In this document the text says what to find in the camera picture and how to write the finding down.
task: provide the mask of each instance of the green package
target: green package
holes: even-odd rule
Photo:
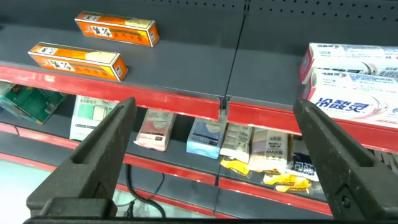
[[[43,124],[66,94],[0,82],[0,106],[14,116]]]

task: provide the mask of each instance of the product package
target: product package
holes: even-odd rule
[[[225,127],[226,116],[223,113],[218,121],[195,118],[187,141],[187,152],[217,159]]]
[[[0,82],[0,106],[14,116],[43,124],[67,95]]]
[[[332,118],[398,128],[398,79],[314,70],[303,97]]]
[[[127,74],[119,53],[40,42],[28,54],[42,67],[59,72],[121,81]]]
[[[284,173],[287,165],[288,134],[254,128],[249,170],[273,170]]]
[[[308,192],[310,181],[304,177],[290,174],[265,174],[262,180],[265,184],[275,185],[279,192]]]
[[[309,190],[310,181],[303,177],[298,177],[293,186],[276,185],[275,190],[279,192],[306,192],[310,193]]]
[[[229,156],[244,163],[248,163],[251,133],[252,127],[228,124],[220,155]]]
[[[173,113],[148,109],[134,143],[149,149],[166,151],[174,119]]]
[[[153,47],[159,40],[153,20],[82,12],[75,18],[87,37],[116,40]]]
[[[309,155],[302,153],[293,153],[293,159],[286,169],[286,173],[304,177],[313,181],[319,181],[315,167],[312,165]]]
[[[398,47],[310,43],[298,72],[303,84],[314,68],[398,78]]]
[[[232,159],[228,156],[223,156],[220,163],[223,167],[234,171],[235,173],[242,175],[244,177],[250,178],[251,171],[246,168],[246,163],[239,161],[237,159]]]
[[[76,96],[69,138],[84,140],[117,104],[88,96]]]

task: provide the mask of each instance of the black cable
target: black cable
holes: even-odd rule
[[[147,203],[149,205],[152,205],[153,207],[155,207],[156,209],[158,209],[158,211],[160,212],[160,214],[162,215],[162,218],[166,218],[166,213],[164,211],[164,209],[155,201],[152,200],[153,197],[155,197],[155,195],[157,194],[157,192],[159,191],[160,187],[163,184],[164,181],[164,174],[162,173],[162,181],[160,182],[159,186],[157,187],[157,189],[155,190],[155,192],[148,198],[144,198],[141,197],[140,195],[138,195],[136,193],[136,191],[133,189],[132,184],[131,184],[131,169],[132,166],[129,164],[126,164],[126,183],[127,183],[127,188],[129,189],[130,193],[138,200],[140,200],[141,202]],[[127,210],[127,216],[128,217],[134,217],[132,214],[132,208],[134,206],[134,201],[135,199],[131,202],[129,209]]]

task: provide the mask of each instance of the printed label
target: printed label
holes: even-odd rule
[[[116,72],[116,75],[120,78],[122,75],[122,70],[120,69],[120,66],[117,66],[114,70]]]
[[[91,26],[95,35],[100,35],[103,37],[113,37],[111,31],[107,27]]]
[[[68,62],[61,62],[58,60],[51,60],[51,59],[48,59],[48,61],[56,69],[66,70],[70,72],[75,71],[75,69],[73,69],[73,67]]]
[[[39,50],[39,53],[53,55],[58,49],[55,47],[42,47]]]
[[[83,19],[88,21],[97,21],[99,18],[100,18],[99,16],[87,15]]]
[[[155,34],[154,34],[153,32],[151,32],[151,33],[149,34],[149,37],[150,37],[150,41],[151,41],[151,42],[155,41]]]

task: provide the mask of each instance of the cardboard box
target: cardboard box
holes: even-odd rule
[[[127,74],[119,53],[40,42],[28,54],[46,69],[117,81]]]
[[[75,18],[87,37],[116,40],[153,47],[159,40],[153,20],[82,12]]]
[[[0,82],[0,106],[14,116],[43,124],[67,94]]]
[[[69,138],[84,140],[117,104],[88,96],[76,96]]]
[[[315,69],[303,97],[332,118],[398,128],[398,79]]]
[[[314,68],[398,78],[398,47],[310,43],[298,71],[303,84]]]

